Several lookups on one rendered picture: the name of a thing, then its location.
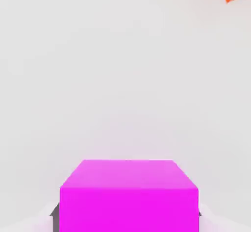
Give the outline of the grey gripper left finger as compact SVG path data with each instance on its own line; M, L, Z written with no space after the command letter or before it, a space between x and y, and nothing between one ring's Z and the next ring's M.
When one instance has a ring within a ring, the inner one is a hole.
M21 225L20 232L59 232L59 203L50 202Z

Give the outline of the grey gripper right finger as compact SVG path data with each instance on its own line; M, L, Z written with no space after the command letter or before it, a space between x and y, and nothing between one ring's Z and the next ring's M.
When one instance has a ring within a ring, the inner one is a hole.
M199 232L233 232L232 224L215 215L206 205L199 205Z

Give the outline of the small magenta cube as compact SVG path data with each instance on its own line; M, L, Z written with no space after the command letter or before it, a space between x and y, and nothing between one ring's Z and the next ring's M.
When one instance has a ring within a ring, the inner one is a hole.
M199 190L171 160L84 160L60 187L59 232L199 232Z

